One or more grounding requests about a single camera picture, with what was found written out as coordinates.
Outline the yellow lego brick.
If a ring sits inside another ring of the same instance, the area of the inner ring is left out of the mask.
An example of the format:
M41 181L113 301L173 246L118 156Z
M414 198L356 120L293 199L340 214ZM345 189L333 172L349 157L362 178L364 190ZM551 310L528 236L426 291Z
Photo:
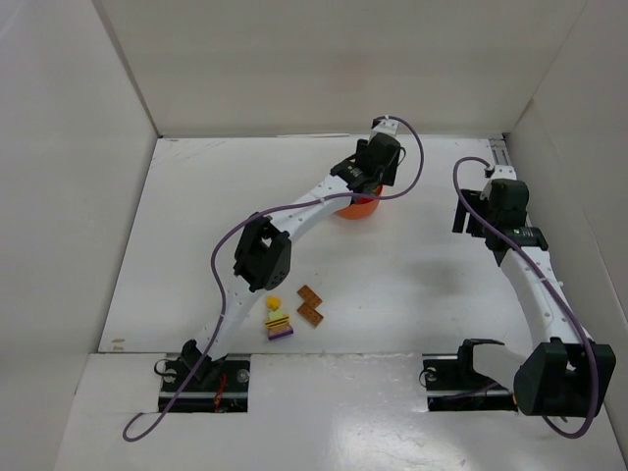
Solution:
M275 296L268 296L266 298L266 307L271 311L276 311L282 306L282 301Z

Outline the striped stacked lego figure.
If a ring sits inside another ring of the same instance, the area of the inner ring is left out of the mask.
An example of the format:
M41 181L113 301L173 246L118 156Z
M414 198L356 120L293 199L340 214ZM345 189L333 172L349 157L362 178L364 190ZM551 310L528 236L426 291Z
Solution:
M281 308L270 310L264 325L268 340L278 340L293 334L290 317Z

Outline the brown lego plate lower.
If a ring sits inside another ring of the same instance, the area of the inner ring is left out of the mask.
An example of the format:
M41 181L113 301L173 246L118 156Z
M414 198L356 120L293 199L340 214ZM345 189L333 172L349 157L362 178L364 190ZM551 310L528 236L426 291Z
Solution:
M320 323L324 320L324 316L307 303L302 303L297 308L297 312L314 328L318 327Z

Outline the brown lego plate upper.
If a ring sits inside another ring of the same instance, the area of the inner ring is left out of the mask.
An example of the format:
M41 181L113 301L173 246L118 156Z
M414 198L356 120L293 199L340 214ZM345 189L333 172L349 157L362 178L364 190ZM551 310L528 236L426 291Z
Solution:
M308 285L302 286L297 294L303 300L305 304L313 309L317 309L322 304L320 296Z

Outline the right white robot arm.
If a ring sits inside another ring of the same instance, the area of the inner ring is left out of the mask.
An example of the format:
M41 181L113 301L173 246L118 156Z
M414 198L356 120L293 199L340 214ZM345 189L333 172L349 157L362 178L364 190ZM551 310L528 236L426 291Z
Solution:
M573 315L544 234L527 223L527 185L493 179L482 191L459 188L457 194L453 231L484 240L515 291L533 342L527 358L506 353L495 380L512 386L528 416L597 416L616 357Z

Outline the orange round divided container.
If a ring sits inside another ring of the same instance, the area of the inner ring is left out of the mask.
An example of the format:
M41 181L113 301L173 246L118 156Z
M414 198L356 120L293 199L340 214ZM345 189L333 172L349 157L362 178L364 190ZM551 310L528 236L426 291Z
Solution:
M345 220L361 220L372 215L380 201L370 197L359 197L351 205L340 209L336 214Z

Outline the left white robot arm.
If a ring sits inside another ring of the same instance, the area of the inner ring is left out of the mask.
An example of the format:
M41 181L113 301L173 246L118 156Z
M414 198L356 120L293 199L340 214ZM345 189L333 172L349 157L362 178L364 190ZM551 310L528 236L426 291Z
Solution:
M253 304L286 279L292 246L328 216L361 199L375 200L379 187L394 185L402 153L395 127L396 122L381 120L368 138L357 141L351 156L295 202L256 212L226 234L241 232L231 289L217 283L222 302L218 321L205 325L181 353L181 362L198 384L207 386L216 378Z

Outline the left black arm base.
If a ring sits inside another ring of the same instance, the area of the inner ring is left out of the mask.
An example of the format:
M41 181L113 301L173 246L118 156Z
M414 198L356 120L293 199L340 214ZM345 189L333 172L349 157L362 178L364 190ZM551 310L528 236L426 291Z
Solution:
M172 413L245 413L248 409L250 355L228 356L208 386L192 379L171 407ZM153 366L161 379L158 411L163 412L186 377L179 359L163 358Z

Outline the aluminium rail right side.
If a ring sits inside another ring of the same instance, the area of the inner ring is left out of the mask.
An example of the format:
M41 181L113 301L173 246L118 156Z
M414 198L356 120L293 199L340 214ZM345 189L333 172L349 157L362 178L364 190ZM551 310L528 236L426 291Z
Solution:
M504 138L490 138L490 149L493 153L495 165L511 166L508 149Z

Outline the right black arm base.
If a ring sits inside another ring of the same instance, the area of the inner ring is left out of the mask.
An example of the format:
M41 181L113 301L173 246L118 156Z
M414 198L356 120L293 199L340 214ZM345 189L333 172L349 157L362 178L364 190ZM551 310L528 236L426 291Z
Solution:
M430 412L518 411L507 388L474 370L474 350L479 345L504 343L467 339L455 353L422 355L419 383L426 390Z

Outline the brown lego plate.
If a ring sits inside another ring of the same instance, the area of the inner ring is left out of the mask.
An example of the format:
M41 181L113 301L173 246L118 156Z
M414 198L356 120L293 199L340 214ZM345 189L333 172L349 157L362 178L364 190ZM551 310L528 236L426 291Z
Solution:
M313 309L317 309L322 304L320 296L308 285L302 286L297 294L303 300L305 304Z
M297 312L314 328L318 327L320 323L324 320L324 316L307 303L302 303L297 308Z

